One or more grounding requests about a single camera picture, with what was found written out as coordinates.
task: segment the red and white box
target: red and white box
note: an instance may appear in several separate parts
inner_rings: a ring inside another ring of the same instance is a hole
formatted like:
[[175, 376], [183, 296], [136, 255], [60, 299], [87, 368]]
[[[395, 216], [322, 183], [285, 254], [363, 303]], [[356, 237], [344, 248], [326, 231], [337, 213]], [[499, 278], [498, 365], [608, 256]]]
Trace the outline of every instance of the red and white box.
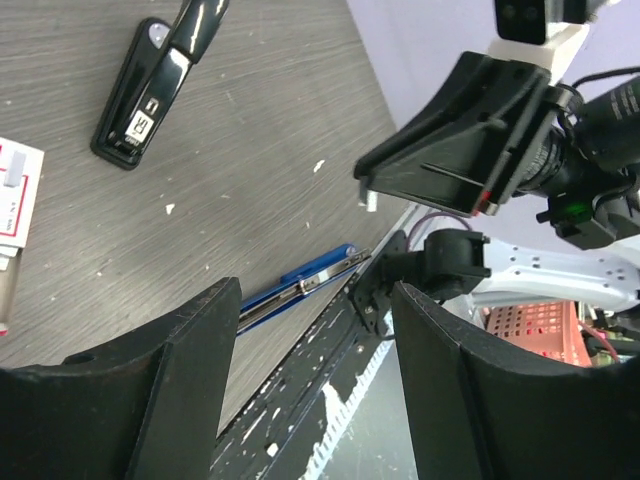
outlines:
[[27, 244], [43, 160], [42, 150], [0, 138], [0, 255]]

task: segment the white paint speck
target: white paint speck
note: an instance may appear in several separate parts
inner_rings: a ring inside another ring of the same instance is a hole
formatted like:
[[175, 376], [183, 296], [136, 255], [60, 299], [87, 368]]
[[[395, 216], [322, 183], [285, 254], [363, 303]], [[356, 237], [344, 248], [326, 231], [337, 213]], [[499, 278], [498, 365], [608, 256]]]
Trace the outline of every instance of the white paint speck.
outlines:
[[256, 480], [260, 480], [260, 479], [262, 478], [262, 476], [264, 475], [264, 472], [266, 472], [266, 471], [267, 471], [267, 468], [268, 468], [268, 466], [267, 466], [267, 467], [264, 467], [262, 470], [260, 470], [260, 471], [258, 472], [258, 474], [256, 475]]
[[316, 163], [316, 166], [313, 167], [313, 173], [318, 173], [318, 171], [322, 168], [322, 165], [324, 165], [324, 160], [320, 160], [318, 163]]
[[322, 386], [322, 393], [324, 393], [326, 407], [327, 407], [327, 421], [331, 423], [333, 418], [337, 418], [344, 407], [344, 403], [340, 399], [340, 394], [329, 382]]
[[278, 453], [278, 444], [277, 443], [272, 443], [271, 445], [269, 445], [267, 447], [267, 455], [269, 455], [271, 458], [275, 457], [276, 453]]
[[262, 413], [260, 414], [260, 416], [258, 418], [256, 418], [254, 420], [254, 422], [251, 424], [251, 426], [247, 429], [247, 431], [244, 432], [244, 436], [242, 437], [242, 442], [240, 442], [240, 445], [244, 444], [244, 442], [247, 441], [247, 438], [249, 438], [249, 436], [251, 435], [251, 432], [253, 432], [253, 430], [258, 426], [258, 424], [264, 418], [264, 415], [266, 413], [267, 413], [267, 411], [263, 410]]
[[264, 392], [266, 392], [267, 388], [269, 388], [270, 385], [271, 385], [271, 380], [265, 382], [265, 384], [260, 389], [260, 395], [262, 395]]

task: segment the purple cable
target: purple cable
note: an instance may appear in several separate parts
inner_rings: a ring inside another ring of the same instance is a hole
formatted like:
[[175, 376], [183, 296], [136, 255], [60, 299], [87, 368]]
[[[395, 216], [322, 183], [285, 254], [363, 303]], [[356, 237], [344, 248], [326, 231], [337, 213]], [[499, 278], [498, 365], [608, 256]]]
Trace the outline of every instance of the purple cable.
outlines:
[[427, 220], [431, 220], [432, 218], [436, 218], [436, 217], [449, 217], [449, 218], [453, 218], [454, 220], [457, 220], [458, 222], [460, 222], [462, 225], [464, 225], [464, 227], [469, 230], [470, 232], [473, 231], [473, 228], [471, 228], [471, 225], [469, 224], [469, 222], [467, 222], [464, 218], [460, 218], [452, 213], [447, 213], [447, 212], [431, 212], [431, 213], [427, 213], [425, 216], [423, 216], [420, 220], [418, 220], [415, 225], [413, 227], [411, 227], [411, 230], [409, 231], [409, 235], [407, 235], [407, 251], [411, 251], [411, 242], [413, 241], [413, 237], [415, 236], [415, 234], [418, 232], [418, 229], [424, 224], [424, 222], [426, 222]]

